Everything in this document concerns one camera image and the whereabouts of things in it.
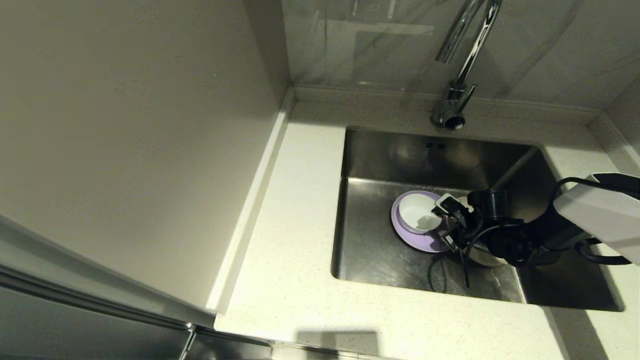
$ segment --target marble backsplash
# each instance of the marble backsplash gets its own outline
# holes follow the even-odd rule
[[[435,56],[463,0],[283,0],[297,85],[437,94],[466,57]],[[469,83],[476,97],[606,108],[640,75],[640,2],[504,0]]]

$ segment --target wall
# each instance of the wall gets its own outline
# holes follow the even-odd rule
[[[283,0],[291,78],[440,95],[481,17],[456,61],[437,63],[463,2]],[[606,108],[640,74],[638,11],[626,0],[505,0],[471,73],[475,96]]]
[[[640,76],[607,107],[606,113],[640,154]]]
[[[0,3],[0,215],[204,306],[288,87],[277,0]]]

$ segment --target kitchen sink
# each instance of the kitchen sink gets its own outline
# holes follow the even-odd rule
[[[338,279],[544,306],[621,311],[599,265],[566,251],[552,265],[485,267],[471,261],[465,287],[460,257],[405,244],[390,209],[410,190],[466,196],[505,189],[510,216],[543,213],[556,182],[534,146],[348,130],[332,274]]]

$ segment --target speckled countertop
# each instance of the speckled countertop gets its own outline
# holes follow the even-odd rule
[[[533,144],[556,177],[616,170],[580,124],[477,116],[464,130],[445,133],[424,111],[298,102],[216,330],[398,359],[638,359],[639,272],[632,265],[609,269],[625,306],[620,313],[334,278],[346,126]]]

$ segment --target chrome faucet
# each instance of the chrome faucet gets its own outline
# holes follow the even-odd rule
[[[467,78],[471,68],[476,62],[478,53],[480,53],[480,50],[484,45],[484,41],[487,36],[489,36],[489,31],[491,31],[493,23],[498,16],[498,10],[500,9],[502,0],[465,1],[465,4],[460,9],[460,12],[458,12],[458,16],[449,30],[447,39],[442,44],[440,52],[438,52],[438,56],[436,56],[436,61],[441,63],[448,63],[449,60],[451,60],[453,54],[458,48],[458,45],[460,44],[460,40],[462,40],[465,35],[471,20],[476,16],[478,9],[480,9],[485,1],[488,1],[488,4],[484,13],[484,19],[480,24],[476,40],[471,47],[467,60],[462,65],[458,77],[449,82],[449,85],[444,90],[442,98],[436,102],[433,107],[431,122],[435,126],[443,127],[448,130],[459,130],[466,123],[465,117],[462,115],[462,110],[465,108],[471,98],[471,95],[473,95],[476,90],[476,85],[474,84],[465,94],[465,90],[467,89]]]

